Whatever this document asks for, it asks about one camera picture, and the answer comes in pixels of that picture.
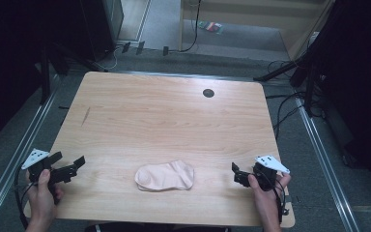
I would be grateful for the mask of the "colourful packet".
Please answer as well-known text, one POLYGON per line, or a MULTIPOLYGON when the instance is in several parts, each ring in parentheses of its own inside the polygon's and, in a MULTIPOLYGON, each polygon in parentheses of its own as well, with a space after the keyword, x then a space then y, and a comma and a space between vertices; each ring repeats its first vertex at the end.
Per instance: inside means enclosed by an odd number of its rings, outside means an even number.
POLYGON ((208 32, 216 33, 220 35, 223 31, 222 25, 217 22, 211 22, 211 21, 199 21, 197 23, 197 26, 200 29, 203 29, 208 32))

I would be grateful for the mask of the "metal floor rail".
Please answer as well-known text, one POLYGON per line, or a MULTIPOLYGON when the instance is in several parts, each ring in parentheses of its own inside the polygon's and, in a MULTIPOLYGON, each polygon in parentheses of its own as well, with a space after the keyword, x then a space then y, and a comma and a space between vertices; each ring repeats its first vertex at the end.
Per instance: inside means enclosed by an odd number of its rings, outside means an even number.
POLYGON ((34 142, 51 105, 53 104, 62 79, 63 77, 58 74, 55 74, 50 78, 49 87, 52 89, 51 93, 43 103, 39 104, 39 107, 28 124, 26 131, 22 134, 21 139, 16 144, 16 149, 11 152, 11 159, 8 161, 3 171, 0 172, 0 208, 8 193, 14 189, 16 171, 29 155, 31 145, 34 142))
POLYGON ((304 108, 304 101, 296 99, 296 104, 300 108, 300 117, 306 128, 311 144, 320 163, 322 172, 328 184, 328 189, 335 204, 335 208, 341 218, 346 232, 361 232, 357 219, 349 204, 348 198, 336 176, 333 166, 329 160, 325 145, 319 132, 304 108))

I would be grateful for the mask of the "dark curtain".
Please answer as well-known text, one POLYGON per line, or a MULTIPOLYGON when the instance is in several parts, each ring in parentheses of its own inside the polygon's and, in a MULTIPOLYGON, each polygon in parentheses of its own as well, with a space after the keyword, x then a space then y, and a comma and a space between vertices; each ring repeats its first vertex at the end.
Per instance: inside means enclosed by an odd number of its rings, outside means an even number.
POLYGON ((351 160, 371 171, 371 0, 335 0, 312 44, 318 84, 351 160))
POLYGON ((68 70, 56 47, 56 21, 69 0, 0 0, 0 131, 28 98, 42 87, 43 45, 58 73, 68 70))

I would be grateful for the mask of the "person's left hand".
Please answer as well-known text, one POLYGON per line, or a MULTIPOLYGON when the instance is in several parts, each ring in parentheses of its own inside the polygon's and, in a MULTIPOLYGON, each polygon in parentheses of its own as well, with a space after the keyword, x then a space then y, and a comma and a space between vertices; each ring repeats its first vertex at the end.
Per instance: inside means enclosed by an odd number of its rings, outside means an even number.
POLYGON ((50 171, 44 169, 39 177, 38 185, 32 186, 28 192, 28 199, 31 207, 31 217, 29 224, 51 225, 57 216, 57 206, 54 203, 54 196, 60 200, 64 192, 55 185, 55 195, 53 196, 48 188, 50 171))

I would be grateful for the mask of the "light wooden panel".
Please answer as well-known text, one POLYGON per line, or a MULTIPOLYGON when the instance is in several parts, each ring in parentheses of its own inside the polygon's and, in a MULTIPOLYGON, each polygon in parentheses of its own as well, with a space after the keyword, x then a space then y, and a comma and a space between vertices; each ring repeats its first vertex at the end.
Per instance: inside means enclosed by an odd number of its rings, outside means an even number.
POLYGON ((291 60, 300 57, 311 35, 321 29, 335 0, 181 0, 179 47, 183 22, 199 19, 276 28, 291 60))

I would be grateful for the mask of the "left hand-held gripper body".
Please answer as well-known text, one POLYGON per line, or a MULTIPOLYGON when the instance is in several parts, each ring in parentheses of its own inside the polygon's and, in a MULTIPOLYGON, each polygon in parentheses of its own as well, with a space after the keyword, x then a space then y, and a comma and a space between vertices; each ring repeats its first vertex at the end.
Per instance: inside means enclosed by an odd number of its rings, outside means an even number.
POLYGON ((51 165, 54 163, 53 158, 48 152, 33 149, 26 161, 21 165, 22 170, 27 170, 29 173, 29 181, 31 184, 36 184, 44 169, 51 170, 51 165))

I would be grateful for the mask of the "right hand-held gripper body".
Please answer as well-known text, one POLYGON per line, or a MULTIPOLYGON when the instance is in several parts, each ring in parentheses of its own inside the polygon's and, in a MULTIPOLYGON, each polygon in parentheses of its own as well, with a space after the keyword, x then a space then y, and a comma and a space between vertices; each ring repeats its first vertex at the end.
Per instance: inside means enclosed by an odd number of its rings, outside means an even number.
POLYGON ((260 188, 263 191, 269 191, 274 188, 276 173, 290 173, 290 169, 283 165, 272 155, 257 157, 255 163, 260 163, 260 170, 254 172, 260 188))

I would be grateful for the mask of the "black stand leg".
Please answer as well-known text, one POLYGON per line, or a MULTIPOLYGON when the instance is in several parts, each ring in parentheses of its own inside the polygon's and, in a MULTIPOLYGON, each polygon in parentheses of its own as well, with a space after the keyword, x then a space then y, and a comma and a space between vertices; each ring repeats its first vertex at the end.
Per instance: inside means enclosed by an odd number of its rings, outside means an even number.
POLYGON ((254 77, 253 80, 254 81, 261 81, 261 82, 264 82, 264 81, 269 81, 281 74, 284 74, 285 72, 293 69, 293 68, 296 68, 296 67, 300 67, 303 63, 305 62, 305 59, 300 57, 296 60, 293 60, 293 61, 290 61, 288 62, 286 65, 274 70, 273 72, 269 72, 263 76, 260 76, 260 77, 254 77))

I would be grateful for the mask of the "black cabinet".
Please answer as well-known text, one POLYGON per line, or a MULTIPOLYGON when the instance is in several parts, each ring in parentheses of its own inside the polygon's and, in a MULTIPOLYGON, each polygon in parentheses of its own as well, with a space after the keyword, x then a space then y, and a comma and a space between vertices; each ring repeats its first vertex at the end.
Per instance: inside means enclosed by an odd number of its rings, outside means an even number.
POLYGON ((124 20, 121 0, 80 0, 90 55, 99 61, 115 49, 124 20))

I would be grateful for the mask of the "black metal stand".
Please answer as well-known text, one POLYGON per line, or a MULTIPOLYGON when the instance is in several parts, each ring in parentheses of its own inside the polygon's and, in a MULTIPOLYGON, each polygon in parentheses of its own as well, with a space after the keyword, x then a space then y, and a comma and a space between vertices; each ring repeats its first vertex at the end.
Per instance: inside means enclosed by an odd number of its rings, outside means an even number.
POLYGON ((48 66, 47 45, 44 44, 41 52, 41 75, 42 75, 42 99, 41 104, 44 104, 50 96, 50 76, 48 66))

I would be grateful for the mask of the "person's right hand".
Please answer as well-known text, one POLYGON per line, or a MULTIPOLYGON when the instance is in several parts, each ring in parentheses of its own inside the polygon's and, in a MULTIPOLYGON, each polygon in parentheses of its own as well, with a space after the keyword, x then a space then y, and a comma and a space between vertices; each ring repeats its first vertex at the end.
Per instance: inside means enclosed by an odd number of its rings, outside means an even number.
POLYGON ((276 190, 270 191, 263 191, 253 175, 248 176, 248 181, 252 188, 254 205, 262 226, 266 224, 280 225, 276 199, 281 196, 282 190, 290 183, 291 175, 287 173, 278 175, 276 177, 276 190))

